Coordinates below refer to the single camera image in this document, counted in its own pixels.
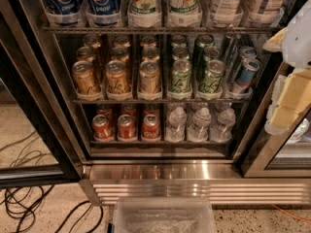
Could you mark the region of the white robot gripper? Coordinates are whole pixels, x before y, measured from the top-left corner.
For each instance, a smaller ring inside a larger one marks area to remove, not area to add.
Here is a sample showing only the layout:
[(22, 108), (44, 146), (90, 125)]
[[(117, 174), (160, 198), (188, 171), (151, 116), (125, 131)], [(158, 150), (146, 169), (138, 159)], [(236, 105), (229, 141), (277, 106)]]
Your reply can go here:
[(292, 20), (262, 46), (282, 52), (283, 60), (293, 66), (288, 76), (280, 75), (274, 84), (264, 130), (270, 135), (286, 132), (311, 103), (311, 0)]

